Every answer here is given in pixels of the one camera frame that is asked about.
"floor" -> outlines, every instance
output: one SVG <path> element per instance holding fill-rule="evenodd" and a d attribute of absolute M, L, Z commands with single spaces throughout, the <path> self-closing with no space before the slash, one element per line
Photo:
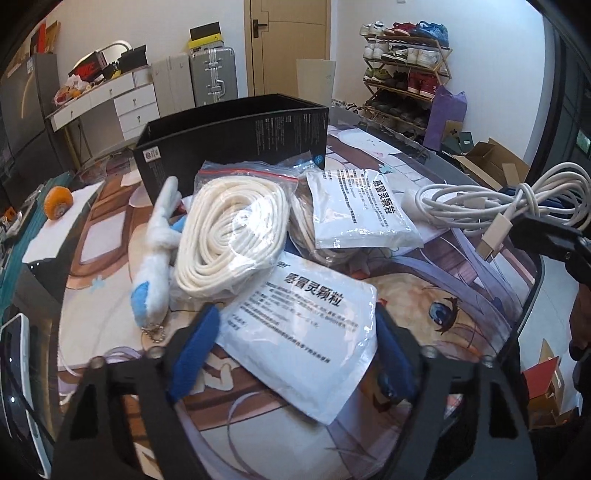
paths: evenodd
<path fill-rule="evenodd" d="M 568 411 L 580 402 L 572 379 L 575 362 L 568 353 L 569 316 L 579 285 L 562 262 L 544 257 L 544 265 L 542 288 L 519 337 L 521 367 L 527 369 L 537 364 L 542 340 L 546 339 L 554 354 L 561 358 L 560 371 L 565 384 L 562 411 Z"/>

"white sneaker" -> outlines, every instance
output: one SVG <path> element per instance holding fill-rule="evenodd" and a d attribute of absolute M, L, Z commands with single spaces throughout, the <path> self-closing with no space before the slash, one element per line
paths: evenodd
<path fill-rule="evenodd" d="M 369 27 L 369 35 L 371 35 L 371 36 L 382 35 L 384 33 L 384 30 L 386 30 L 386 25 L 384 25 L 384 22 L 380 22 L 378 20 L 377 22 L 373 23 L 371 25 L 371 27 Z"/>
<path fill-rule="evenodd" d="M 420 48 L 409 48 L 408 55 L 407 55 L 407 63 L 409 65 L 416 65 L 418 60 L 418 54 L 420 52 Z"/>
<path fill-rule="evenodd" d="M 363 51 L 363 57 L 365 59 L 367 59 L 367 60 L 374 59 L 374 47 L 375 47 L 375 43 L 368 42 L 368 44 L 365 46 L 365 50 Z"/>
<path fill-rule="evenodd" d="M 382 60 L 399 61 L 401 63 L 407 62 L 407 48 L 393 48 L 382 55 Z"/>
<path fill-rule="evenodd" d="M 417 65 L 428 69 L 434 69 L 441 61 L 441 54 L 435 50 L 419 49 L 417 56 Z"/>
<path fill-rule="evenodd" d="M 374 60 L 381 60 L 384 53 L 388 53 L 390 45 L 388 42 L 379 41 L 374 47 Z"/>

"shoe box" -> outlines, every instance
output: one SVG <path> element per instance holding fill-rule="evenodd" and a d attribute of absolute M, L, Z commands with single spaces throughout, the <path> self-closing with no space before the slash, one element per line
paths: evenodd
<path fill-rule="evenodd" d="M 172 175 L 183 197 L 192 195 L 195 175 L 205 161 L 277 164 L 310 151 L 323 168 L 328 121 L 324 105 L 287 95 L 229 100 L 148 123 L 134 157 L 154 203 Z"/>
<path fill-rule="evenodd" d="M 495 190 L 525 181 L 530 170 L 527 163 L 492 138 L 488 142 L 478 142 L 465 155 L 453 158 L 479 184 Z"/>

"blue foam pad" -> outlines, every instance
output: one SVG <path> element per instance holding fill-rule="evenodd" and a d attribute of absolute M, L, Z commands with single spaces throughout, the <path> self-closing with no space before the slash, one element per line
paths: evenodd
<path fill-rule="evenodd" d="M 220 313 L 217 307 L 212 305 L 201 317 L 193 336 L 187 341 L 174 364 L 167 391 L 173 404 L 189 395 L 193 389 L 197 375 L 216 342 L 219 329 Z"/>
<path fill-rule="evenodd" d="M 375 326 L 378 337 L 378 355 L 388 377 L 388 386 L 396 397 L 412 399 L 417 395 L 415 372 L 402 351 L 396 337 L 388 328 L 381 309 L 376 309 Z"/>

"door handle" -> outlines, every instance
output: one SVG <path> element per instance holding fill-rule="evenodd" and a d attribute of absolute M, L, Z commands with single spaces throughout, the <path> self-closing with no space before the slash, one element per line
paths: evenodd
<path fill-rule="evenodd" d="M 269 25 L 266 23 L 259 23 L 258 19 L 254 19 L 252 21 L 252 37 L 253 38 L 258 38 L 258 29 L 261 27 L 268 27 Z"/>

